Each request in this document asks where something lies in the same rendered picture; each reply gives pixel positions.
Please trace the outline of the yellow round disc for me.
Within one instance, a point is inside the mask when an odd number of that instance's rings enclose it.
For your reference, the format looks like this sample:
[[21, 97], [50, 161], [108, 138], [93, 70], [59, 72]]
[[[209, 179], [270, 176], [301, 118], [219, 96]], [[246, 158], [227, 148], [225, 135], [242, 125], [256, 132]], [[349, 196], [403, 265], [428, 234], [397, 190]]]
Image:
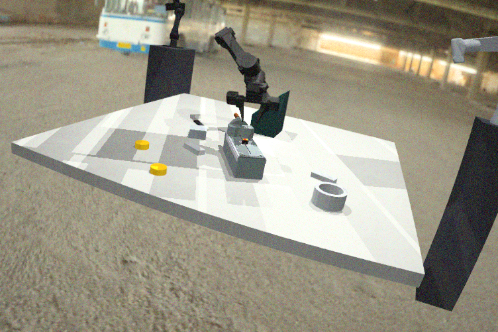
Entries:
[[149, 149], [149, 142], [146, 140], [137, 140], [135, 142], [135, 148], [139, 150], [148, 150]]
[[165, 164], [155, 163], [150, 166], [150, 173], [155, 176], [164, 176], [167, 174], [166, 172], [167, 166]]

